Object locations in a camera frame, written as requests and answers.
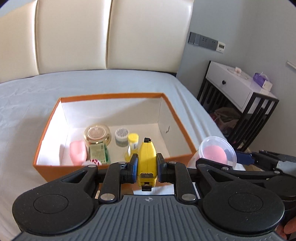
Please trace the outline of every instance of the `white cloth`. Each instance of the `white cloth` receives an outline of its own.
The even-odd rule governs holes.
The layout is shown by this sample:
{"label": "white cloth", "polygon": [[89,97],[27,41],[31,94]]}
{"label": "white cloth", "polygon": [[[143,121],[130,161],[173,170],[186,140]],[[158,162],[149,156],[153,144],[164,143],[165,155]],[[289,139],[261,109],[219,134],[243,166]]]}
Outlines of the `white cloth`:
{"label": "white cloth", "polygon": [[[198,149],[222,133],[196,98],[172,75],[134,70],[50,73],[0,84],[0,240],[20,231],[12,204],[45,180],[32,162],[48,117],[59,97],[98,93],[164,92]],[[157,194],[167,194],[161,187]]]}

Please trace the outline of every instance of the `white nightstand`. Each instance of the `white nightstand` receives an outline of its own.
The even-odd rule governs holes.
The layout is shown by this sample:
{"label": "white nightstand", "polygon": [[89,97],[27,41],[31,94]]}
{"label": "white nightstand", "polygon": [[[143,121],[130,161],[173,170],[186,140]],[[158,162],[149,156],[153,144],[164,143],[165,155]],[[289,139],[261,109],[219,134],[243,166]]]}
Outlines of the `white nightstand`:
{"label": "white nightstand", "polygon": [[241,151],[245,151],[259,134],[279,102],[246,73],[237,74],[233,67],[213,61],[209,62],[197,100],[208,113],[228,102],[241,112],[241,118],[227,137],[234,149],[244,142]]}

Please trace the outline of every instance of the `orange box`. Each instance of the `orange box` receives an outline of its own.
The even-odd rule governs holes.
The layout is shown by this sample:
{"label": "orange box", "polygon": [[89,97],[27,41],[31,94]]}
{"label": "orange box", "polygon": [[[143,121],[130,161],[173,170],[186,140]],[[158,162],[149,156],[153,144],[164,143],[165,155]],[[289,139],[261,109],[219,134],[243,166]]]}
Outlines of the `orange box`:
{"label": "orange box", "polygon": [[71,141],[83,140],[86,127],[101,123],[109,126],[111,142],[107,146],[111,163],[124,161],[127,148],[115,144],[114,132],[126,127],[139,135],[139,145],[149,137],[156,152],[166,161],[187,164],[196,152],[169,99],[163,93],[114,93],[60,98],[42,133],[34,158],[34,168],[46,181],[71,173]]}

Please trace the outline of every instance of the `headboard panel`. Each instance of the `headboard panel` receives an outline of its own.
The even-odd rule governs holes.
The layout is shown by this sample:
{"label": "headboard panel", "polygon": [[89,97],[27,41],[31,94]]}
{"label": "headboard panel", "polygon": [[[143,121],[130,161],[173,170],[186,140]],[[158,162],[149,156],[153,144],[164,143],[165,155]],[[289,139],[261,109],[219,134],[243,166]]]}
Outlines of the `headboard panel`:
{"label": "headboard panel", "polygon": [[88,69],[178,71],[194,0],[35,0],[0,18],[0,83]]}

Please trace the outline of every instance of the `white thermostat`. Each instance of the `white thermostat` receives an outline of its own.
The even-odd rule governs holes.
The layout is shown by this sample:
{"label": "white thermostat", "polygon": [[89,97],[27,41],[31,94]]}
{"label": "white thermostat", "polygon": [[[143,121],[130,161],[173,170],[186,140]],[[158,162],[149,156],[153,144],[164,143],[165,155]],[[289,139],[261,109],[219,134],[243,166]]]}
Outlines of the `white thermostat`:
{"label": "white thermostat", "polygon": [[218,45],[217,45],[217,48],[216,48],[216,51],[220,52],[220,53],[223,53],[224,52],[224,49],[225,49],[225,44],[218,41]]}

